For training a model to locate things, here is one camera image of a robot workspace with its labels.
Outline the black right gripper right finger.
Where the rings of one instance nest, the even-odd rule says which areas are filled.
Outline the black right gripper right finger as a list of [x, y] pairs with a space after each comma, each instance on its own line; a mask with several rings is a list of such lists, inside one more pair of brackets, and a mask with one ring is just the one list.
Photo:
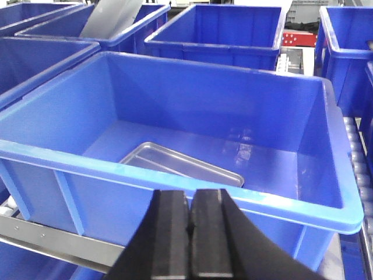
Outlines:
[[225, 189], [192, 201], [192, 279], [322, 279], [267, 238]]

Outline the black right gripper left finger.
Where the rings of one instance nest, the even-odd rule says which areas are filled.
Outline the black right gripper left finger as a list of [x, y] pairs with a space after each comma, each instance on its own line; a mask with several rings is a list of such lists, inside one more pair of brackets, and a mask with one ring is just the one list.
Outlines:
[[188, 221], [183, 191], [154, 191], [135, 234], [103, 278], [187, 279]]

